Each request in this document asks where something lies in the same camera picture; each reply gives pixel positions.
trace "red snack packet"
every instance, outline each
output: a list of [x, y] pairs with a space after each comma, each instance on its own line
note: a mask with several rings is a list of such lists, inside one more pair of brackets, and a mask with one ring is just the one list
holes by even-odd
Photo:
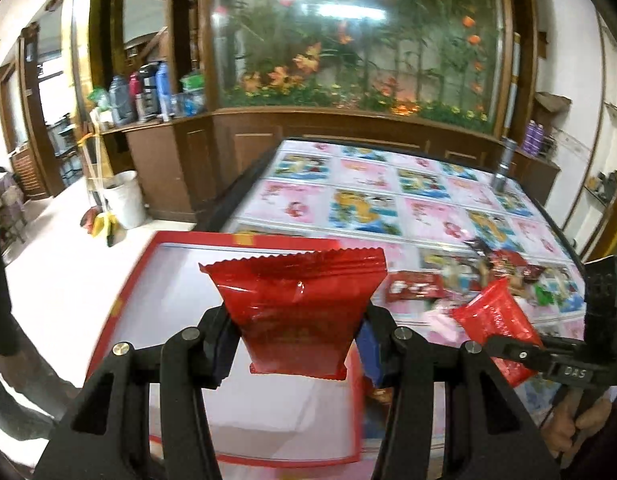
[[220, 290], [253, 373], [346, 379], [345, 358], [386, 277], [382, 249], [262, 256], [200, 265]]
[[[508, 291], [506, 278], [489, 283], [468, 305], [452, 310], [451, 317], [473, 341], [482, 345], [489, 336], [506, 335], [541, 346], [540, 336]], [[512, 387], [535, 375], [519, 363], [500, 358], [493, 361]]]
[[387, 280], [385, 301], [445, 298], [444, 279], [436, 272], [398, 270], [391, 272]]

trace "wooden door frame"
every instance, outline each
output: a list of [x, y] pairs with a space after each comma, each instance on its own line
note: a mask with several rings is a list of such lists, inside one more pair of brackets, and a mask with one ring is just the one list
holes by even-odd
[[2, 134], [7, 153], [14, 152], [17, 147], [7, 86], [7, 81], [15, 73], [15, 70], [15, 60], [0, 67], [0, 122], [2, 123]]
[[57, 196], [66, 186], [60, 175], [60, 165], [55, 157], [55, 148], [50, 142], [42, 111], [37, 73], [39, 33], [40, 26], [36, 22], [22, 29], [17, 39], [16, 63], [29, 146], [47, 192]]

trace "pink picture card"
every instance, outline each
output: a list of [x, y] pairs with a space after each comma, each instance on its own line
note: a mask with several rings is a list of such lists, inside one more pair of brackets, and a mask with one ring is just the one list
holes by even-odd
[[489, 211], [501, 211], [492, 191], [487, 186], [473, 180], [447, 177], [446, 189], [454, 203]]
[[310, 142], [309, 140], [285, 140], [278, 152], [312, 153], [313, 155], [338, 155], [340, 146], [330, 142]]
[[405, 222], [409, 237], [462, 245], [475, 236], [466, 212], [453, 204], [404, 198]]
[[396, 192], [394, 169], [358, 158], [333, 160], [333, 181], [346, 187]]
[[263, 180], [239, 216], [284, 224], [321, 224], [328, 201], [329, 188], [324, 186]]
[[398, 168], [421, 171], [423, 173], [441, 174], [440, 163], [432, 158], [422, 156], [405, 155], [404, 153], [391, 153], [391, 164]]
[[525, 253], [561, 260], [568, 258], [548, 225], [520, 217], [510, 217], [509, 222], [518, 233], [518, 240], [524, 246]]

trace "wooden cabinet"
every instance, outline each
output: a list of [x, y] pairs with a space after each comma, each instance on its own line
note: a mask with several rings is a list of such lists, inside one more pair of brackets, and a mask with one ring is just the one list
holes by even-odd
[[153, 218], [197, 222], [217, 196], [208, 117], [135, 126], [125, 131]]
[[[431, 121], [331, 109], [219, 110], [170, 123], [132, 124], [124, 132], [153, 218], [196, 222], [217, 197], [263, 153], [289, 137], [361, 142], [422, 152], [493, 170], [503, 145], [494, 137]], [[549, 195], [559, 168], [515, 153], [514, 176], [538, 202]]]
[[[287, 137], [363, 142], [421, 152], [457, 164], [495, 170], [503, 144], [455, 126], [331, 108], [234, 108], [214, 112], [221, 186], [228, 187], [257, 157]], [[516, 152], [511, 176], [544, 204], [559, 168]]]

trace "snack wrapper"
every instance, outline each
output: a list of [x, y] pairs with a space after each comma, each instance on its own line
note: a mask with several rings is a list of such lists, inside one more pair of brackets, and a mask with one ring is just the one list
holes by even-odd
[[[540, 336], [509, 293], [506, 278], [490, 283], [468, 305], [450, 314], [473, 341], [482, 345], [489, 336], [506, 335], [541, 346]], [[512, 387], [535, 375], [519, 363], [500, 358], [493, 358], [493, 361]]]
[[251, 371], [346, 379], [345, 358], [384, 277], [382, 249], [263, 256], [200, 265], [218, 287]]
[[436, 272], [399, 270], [391, 272], [387, 282], [385, 295], [387, 303], [446, 296], [444, 279]]

